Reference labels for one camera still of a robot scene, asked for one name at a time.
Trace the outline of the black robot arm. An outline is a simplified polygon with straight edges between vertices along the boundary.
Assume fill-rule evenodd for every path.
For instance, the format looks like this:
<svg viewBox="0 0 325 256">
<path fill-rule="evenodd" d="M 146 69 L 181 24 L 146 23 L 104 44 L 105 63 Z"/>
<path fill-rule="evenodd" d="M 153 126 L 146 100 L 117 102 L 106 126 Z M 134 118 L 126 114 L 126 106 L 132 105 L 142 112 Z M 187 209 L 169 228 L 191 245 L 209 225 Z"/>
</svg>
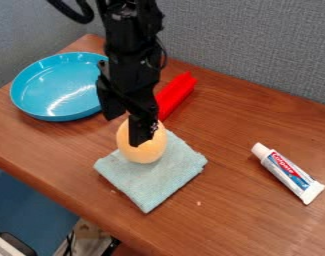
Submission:
<svg viewBox="0 0 325 256">
<path fill-rule="evenodd" d="M 106 28 L 97 94 L 109 120 L 129 116 L 129 144 L 152 140 L 159 129 L 154 87 L 168 63 L 159 38 L 164 14 L 156 0 L 97 0 Z"/>
</svg>

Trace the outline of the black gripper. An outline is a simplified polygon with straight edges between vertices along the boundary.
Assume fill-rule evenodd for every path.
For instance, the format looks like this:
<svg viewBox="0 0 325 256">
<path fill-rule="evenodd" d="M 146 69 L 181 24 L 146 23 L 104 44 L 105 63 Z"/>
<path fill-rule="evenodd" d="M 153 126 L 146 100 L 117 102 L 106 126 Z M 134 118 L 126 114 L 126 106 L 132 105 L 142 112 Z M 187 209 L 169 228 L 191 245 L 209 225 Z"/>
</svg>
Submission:
<svg viewBox="0 0 325 256">
<path fill-rule="evenodd" d="M 161 77 L 160 46 L 120 51 L 106 46 L 109 61 L 98 62 L 97 94 L 108 121 L 129 111 L 129 144 L 138 147 L 152 140 L 159 129 L 154 86 Z"/>
</svg>

